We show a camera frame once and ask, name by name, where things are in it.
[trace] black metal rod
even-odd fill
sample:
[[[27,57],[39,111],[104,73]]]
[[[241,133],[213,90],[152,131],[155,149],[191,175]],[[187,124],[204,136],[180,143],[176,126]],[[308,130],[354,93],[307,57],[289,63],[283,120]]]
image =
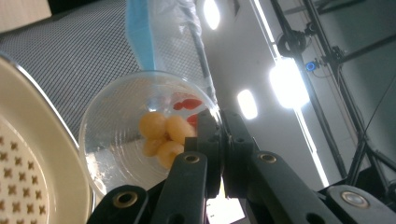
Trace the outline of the black metal rod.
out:
[[[279,23],[282,27],[283,34],[288,39],[289,47],[290,47],[291,51],[293,52],[294,61],[297,63],[297,66],[299,67],[303,82],[305,84],[306,90],[308,91],[309,99],[310,99],[311,104],[317,114],[320,127],[323,130],[323,133],[324,133],[326,141],[329,145],[330,151],[332,152],[332,156],[334,158],[335,164],[337,165],[337,168],[338,168],[338,171],[340,172],[341,177],[345,178],[347,176],[346,167],[344,165],[344,162],[340,155],[338,147],[335,143],[334,137],[332,136],[332,131],[330,129],[329,122],[327,121],[327,119],[324,115],[323,109],[322,109],[320,102],[318,100],[318,97],[315,93],[315,89],[311,83],[311,80],[309,79],[308,74],[306,73],[306,71],[304,69],[303,56],[301,55],[300,51],[298,50],[298,40],[294,36],[293,31],[291,30],[288,21],[286,20],[285,16],[283,15],[282,8],[280,7],[277,0],[271,0],[271,3],[273,5],[274,11],[276,13],[277,19],[279,20]]]
[[[314,2],[314,5],[315,6],[320,6],[321,4],[326,4],[328,2],[329,2],[329,0],[319,0],[317,2]],[[306,10],[305,6],[294,7],[294,8],[291,8],[291,9],[283,11],[283,15],[287,16],[287,15],[294,14],[294,13],[297,13],[297,12],[301,12],[301,11],[304,11],[304,10]]]
[[[328,5],[328,4],[325,4],[323,6],[318,7],[318,14],[319,15],[323,15],[325,13],[329,13],[329,12],[332,12],[332,11],[335,11],[335,10],[339,10],[339,9],[342,9],[342,8],[345,8],[345,7],[352,7],[352,6],[354,6],[354,5],[358,4],[358,3],[361,3],[363,1],[365,1],[365,0],[352,0],[350,2],[346,2],[346,3],[340,4],[338,6],[327,7],[327,8],[326,8],[326,5]]]
[[[326,3],[321,4],[320,6],[318,6],[318,13],[323,10],[323,8],[325,8],[327,5],[329,5],[329,1],[327,1]]]
[[[382,170],[382,167],[379,164],[377,157],[374,155],[374,152],[371,149],[367,151],[367,157],[369,158],[371,165],[375,168],[376,173],[379,176],[379,180],[381,181],[382,187],[384,188],[384,191],[388,192],[388,180],[385,178],[384,171]]]
[[[193,21],[193,18],[196,17],[190,11],[190,9],[188,7],[180,6],[180,9],[185,13],[185,15],[187,17],[191,18],[192,21]],[[200,65],[201,65],[201,70],[202,70],[202,75],[204,77],[204,80],[205,80],[206,84],[207,84],[207,82],[210,82],[209,83],[210,85],[206,88],[205,93],[209,96],[209,98],[213,102],[216,103],[217,102],[216,94],[215,94],[215,90],[213,88],[213,81],[212,81],[212,78],[210,76],[209,64],[207,63],[204,43],[202,42],[201,36],[199,35],[200,32],[198,32],[198,27],[196,26],[196,24],[193,24],[193,23],[189,22],[187,24],[187,26],[190,29],[192,42],[194,43],[194,46],[196,48],[198,61],[199,61]]]
[[[355,186],[358,180],[359,171],[361,169],[361,162],[367,151],[367,143],[365,140],[359,140],[358,147],[353,157],[352,164],[350,165],[349,172],[346,177],[346,184],[350,186]]]
[[[332,69],[332,73],[335,79],[338,80],[340,92],[346,103],[346,109],[349,112],[352,123],[355,126],[357,133],[363,133],[364,128],[361,122],[361,117],[358,113],[358,110],[356,109],[353,98],[351,97],[351,94],[347,89],[347,84],[345,83],[344,78],[339,73],[340,63],[337,62],[336,59],[332,56],[332,47],[323,31],[323,27],[320,24],[320,20],[318,18],[318,13],[315,10],[315,6],[312,3],[312,0],[303,0],[303,2],[306,6],[306,11],[308,12],[309,17],[316,28],[318,40],[324,51],[324,55],[326,56],[330,68]]]
[[[393,41],[396,41],[396,34],[394,35],[390,35],[387,38],[381,39],[377,42],[375,42],[374,44],[371,44],[369,46],[366,46],[362,49],[358,49],[352,53],[349,53],[348,55],[344,56],[342,59],[338,60],[339,63],[346,63],[350,60],[356,59],[358,57],[360,57],[363,54],[366,54],[372,50],[381,48],[387,44],[392,43]]]
[[[380,151],[375,151],[373,152],[373,155],[378,158],[380,161],[382,161],[384,164],[386,164],[391,170],[396,172],[396,162],[392,161],[390,158],[388,158],[386,155],[384,155]]]

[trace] white ceiling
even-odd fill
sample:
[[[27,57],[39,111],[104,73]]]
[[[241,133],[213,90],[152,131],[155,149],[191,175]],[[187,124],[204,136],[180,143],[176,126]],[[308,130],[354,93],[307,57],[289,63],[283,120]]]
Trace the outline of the white ceiling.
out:
[[[212,31],[205,23],[202,12],[203,2],[202,0],[197,2],[197,10],[202,22],[205,52],[217,90],[220,107],[240,111],[236,96],[242,90],[250,90],[257,102],[259,115],[255,119],[246,120],[246,125],[251,135],[256,138],[260,148],[262,150],[273,151],[282,156],[310,188],[321,189],[322,185],[318,177],[318,172],[312,161],[296,115],[292,109],[285,109],[278,103],[269,83],[269,71],[275,66],[275,63],[258,18],[254,13],[253,5],[251,4],[253,0],[239,0],[240,8],[236,16],[233,14],[233,0],[218,0],[220,23],[215,31]],[[268,20],[273,36],[277,38],[281,34],[281,29],[272,6],[269,0],[260,0],[259,2],[262,4],[264,15]],[[300,4],[298,0],[282,0],[279,2],[284,10],[297,7]],[[396,22],[394,13],[392,13],[389,15],[393,18],[393,22],[388,18],[388,25],[385,25],[385,28],[378,28],[372,35],[369,35],[370,32],[364,31],[362,33],[367,35],[367,38],[361,37],[360,43],[348,45],[350,42],[353,42],[353,37],[356,36],[356,33],[360,29],[359,24],[361,24],[361,21],[357,18],[363,16],[361,13],[366,14],[367,8],[376,6],[376,1],[367,2],[356,7],[358,11],[356,15],[352,13],[355,10],[352,8],[339,10],[323,16],[322,22],[326,24],[325,28],[329,33],[327,35],[329,35],[332,44],[339,45],[342,49],[354,50],[358,49],[359,46],[370,43],[370,41],[375,40],[379,36],[392,34],[392,31],[389,30],[390,26],[393,29],[393,33],[396,33],[396,25],[389,25],[389,23],[395,24]],[[388,13],[390,13],[391,9],[389,8],[395,4],[391,3],[392,1],[384,0],[382,2],[386,2],[387,4],[382,6],[382,9],[387,8]],[[371,13],[373,14],[373,18],[364,19],[364,21],[375,27],[376,24],[380,24],[386,18],[383,15],[378,16],[379,12],[381,12],[380,9],[374,10]],[[307,17],[304,13],[289,15],[287,18],[292,29],[304,30],[307,23]],[[347,18],[353,18],[354,20],[349,24],[346,23]],[[307,63],[314,58],[319,58],[320,55],[318,44],[313,39],[312,44],[304,52],[304,60]],[[357,66],[359,67],[359,65],[351,65],[349,63],[345,65],[345,73],[354,74],[353,78],[355,79],[349,80],[350,85],[361,80],[359,76],[362,71],[361,69],[356,69]],[[366,65],[366,67],[365,69],[370,70],[370,65]],[[387,78],[385,78],[384,82],[381,82],[381,87],[375,89],[377,90],[377,94],[375,94],[374,100],[367,102],[366,96],[372,94],[370,91],[367,92],[367,89],[370,88],[366,86],[362,87],[360,83],[356,83],[352,87],[355,91],[353,93],[356,94],[355,98],[359,98],[357,99],[357,103],[361,106],[361,110],[364,110],[362,113],[364,113],[365,118],[373,113],[373,105],[378,102],[378,95],[384,91],[385,83],[389,82],[389,78],[394,74],[396,69],[394,65],[391,65],[388,68],[384,68],[384,71],[387,71],[388,76],[386,76]],[[329,74],[329,69],[324,68],[317,70],[316,75],[325,78],[314,77],[313,74],[309,74],[309,76],[320,104],[323,107],[325,116],[330,123],[334,139],[348,171],[355,153],[357,138],[348,119],[343,101],[338,94],[335,84],[336,80],[332,77],[326,77]],[[377,80],[377,77],[369,75],[367,77],[369,77],[368,80],[371,82]],[[389,105],[389,109],[395,107],[394,104]],[[313,107],[311,104],[308,104],[302,110],[309,131],[318,148],[318,155],[326,175],[330,183],[334,183],[340,180],[341,176],[337,171]],[[385,118],[394,119],[390,113]],[[388,143],[388,147],[390,146],[394,146],[393,143]]]

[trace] black metal bracket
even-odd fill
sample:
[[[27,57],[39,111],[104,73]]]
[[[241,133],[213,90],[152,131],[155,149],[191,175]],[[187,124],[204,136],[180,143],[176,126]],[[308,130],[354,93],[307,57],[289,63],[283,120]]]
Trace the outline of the black metal bracket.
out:
[[[210,160],[207,162],[207,169],[211,172],[207,174],[207,197],[215,198],[219,194],[220,177],[224,167],[221,155],[222,150],[221,138],[224,135],[219,124],[211,119],[209,110],[198,114],[197,132],[199,137],[196,138],[196,150],[206,155]]]
[[[198,130],[217,129],[210,125],[212,117],[199,118]],[[207,190],[217,185],[217,181],[209,182],[208,176],[221,166],[219,157],[225,160],[226,195],[246,199],[252,223],[372,223],[372,218],[363,218],[367,216],[380,217],[381,223],[396,220],[396,214],[361,189],[336,186],[326,189],[326,196],[312,191],[280,156],[258,148],[238,114],[225,111],[222,119],[227,134],[198,133],[196,139],[189,139],[185,152],[176,157],[164,182],[148,191],[134,186],[111,190],[88,223],[206,223]],[[207,157],[198,151],[200,143],[222,140],[226,140],[223,150],[215,151],[223,156],[206,152]],[[212,160],[218,167],[209,168]]]

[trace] metal frame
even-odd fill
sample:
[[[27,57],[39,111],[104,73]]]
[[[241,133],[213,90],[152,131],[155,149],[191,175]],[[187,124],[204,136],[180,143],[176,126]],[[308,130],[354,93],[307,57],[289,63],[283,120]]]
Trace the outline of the metal frame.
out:
[[[348,3],[344,3],[336,8],[333,8],[332,10],[340,9],[342,7],[351,7],[355,4],[358,4],[362,2],[363,0],[356,0],[356,1],[351,1]],[[308,16],[312,22],[312,24],[315,27],[316,34],[318,36],[318,41],[319,44],[321,45],[323,52],[324,52],[324,61],[329,65],[329,67],[332,70],[332,73],[335,77],[336,80],[338,80],[338,85],[340,88],[341,95],[346,103],[346,109],[348,111],[348,114],[352,120],[352,123],[356,129],[356,132],[358,136],[360,137],[359,143],[356,149],[356,153],[354,156],[354,159],[352,161],[351,167],[347,175],[343,175],[344,171],[341,165],[342,159],[338,158],[338,149],[333,143],[333,138],[332,138],[332,133],[330,130],[327,129],[327,120],[323,116],[323,112],[321,110],[320,103],[315,96],[315,93],[313,91],[312,84],[307,76],[306,71],[304,70],[304,61],[303,57],[301,55],[301,52],[298,51],[298,43],[296,41],[296,37],[293,35],[292,29],[290,28],[290,25],[288,24],[285,14],[290,14],[290,11],[282,11],[279,3],[277,0],[271,0],[271,3],[273,4],[273,8],[275,10],[276,16],[279,20],[279,23],[282,27],[283,34],[287,37],[288,39],[288,44],[290,46],[290,49],[293,53],[293,58],[295,62],[297,62],[300,71],[302,72],[302,77],[303,81],[307,87],[308,93],[311,98],[311,103],[313,107],[315,108],[315,111],[317,112],[318,120],[322,126],[323,132],[326,135],[326,139],[328,140],[330,149],[332,151],[334,160],[337,164],[337,167],[340,171],[340,174],[342,177],[345,177],[345,183],[351,186],[355,186],[358,181],[358,176],[361,170],[361,163],[362,160],[367,156],[369,159],[371,165],[376,169],[376,173],[379,176],[379,179],[381,180],[381,183],[384,187],[385,193],[388,191],[388,180],[385,178],[383,169],[381,167],[381,163],[387,165],[391,170],[396,171],[396,162],[390,160],[388,157],[383,155],[379,151],[373,151],[372,148],[370,147],[367,137],[366,137],[366,130],[365,127],[362,123],[362,118],[361,115],[358,113],[358,110],[355,106],[355,103],[353,101],[353,98],[351,97],[351,94],[347,88],[346,82],[341,74],[341,66],[343,63],[346,63],[348,61],[354,60],[364,54],[367,54],[375,49],[381,48],[383,46],[386,46],[389,43],[392,43],[396,41],[396,34],[395,35],[390,35],[382,40],[379,40],[377,42],[374,42],[371,45],[368,45],[366,47],[363,47],[361,49],[358,49],[354,52],[348,53],[347,55],[340,54],[339,49],[337,47],[332,47],[330,45],[330,42],[327,39],[327,36],[325,35],[323,31],[323,27],[320,23],[318,14],[319,11],[323,13],[323,8],[327,5],[328,1],[319,1],[318,2],[313,2],[312,0],[303,0],[304,5],[301,6],[301,8],[306,9]]]
[[[317,11],[319,15],[323,15],[325,13],[328,12],[332,12],[335,10],[339,10],[342,9],[344,7],[352,7],[358,3],[364,2],[365,0],[351,0],[349,2],[345,2],[345,3],[341,3],[339,5],[333,6],[333,7],[326,7],[327,5],[329,5],[331,2],[336,2],[336,0],[318,0],[316,2],[314,2],[314,5],[316,7],[318,7]],[[294,7],[288,10],[285,10],[283,12],[284,15],[289,15],[289,14],[293,14],[293,13],[297,13],[297,12],[301,12],[306,10],[305,6],[300,6],[300,7]]]

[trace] red object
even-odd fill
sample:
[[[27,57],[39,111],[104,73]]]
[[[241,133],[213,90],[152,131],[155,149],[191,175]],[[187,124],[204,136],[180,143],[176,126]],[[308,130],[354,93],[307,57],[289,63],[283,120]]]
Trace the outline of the red object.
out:
[[[187,118],[187,122],[194,127],[195,129],[197,128],[197,120],[198,120],[198,115],[193,114]]]
[[[183,107],[188,110],[193,110],[202,104],[202,101],[197,99],[187,99],[182,102]]]
[[[182,103],[175,103],[174,104],[174,110],[181,110],[181,108],[183,108],[183,104]]]

